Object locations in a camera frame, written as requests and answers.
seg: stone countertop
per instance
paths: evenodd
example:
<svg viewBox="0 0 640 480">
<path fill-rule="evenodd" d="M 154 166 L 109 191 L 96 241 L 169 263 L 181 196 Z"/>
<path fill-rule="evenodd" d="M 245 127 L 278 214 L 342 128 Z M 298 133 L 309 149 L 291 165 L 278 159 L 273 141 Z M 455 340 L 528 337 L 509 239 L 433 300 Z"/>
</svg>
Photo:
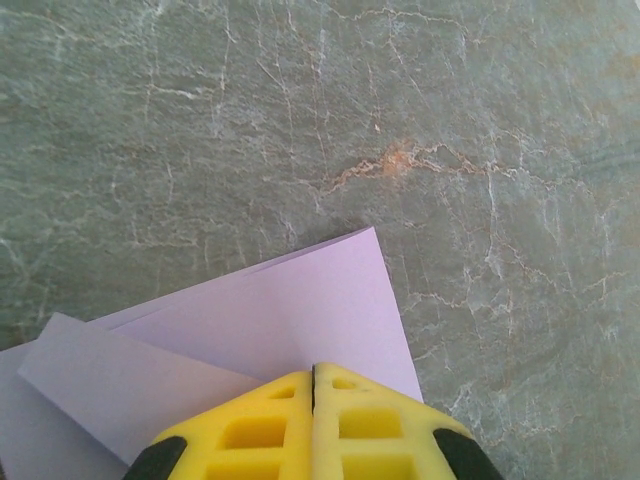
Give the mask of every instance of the stone countertop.
<svg viewBox="0 0 640 480">
<path fill-rule="evenodd" d="M 0 348 L 374 225 L 429 404 L 637 478 L 638 0 L 3 5 Z"/>
</svg>

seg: marble surface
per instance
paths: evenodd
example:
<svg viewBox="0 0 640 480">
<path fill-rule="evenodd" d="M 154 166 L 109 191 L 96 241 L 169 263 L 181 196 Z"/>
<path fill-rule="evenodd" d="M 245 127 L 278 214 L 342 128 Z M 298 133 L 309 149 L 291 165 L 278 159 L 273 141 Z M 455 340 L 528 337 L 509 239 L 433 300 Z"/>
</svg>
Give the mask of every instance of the marble surface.
<svg viewBox="0 0 640 480">
<path fill-rule="evenodd" d="M 375 225 L 428 403 L 638 478 L 638 0 L 0 8 L 0 348 Z"/>
</svg>

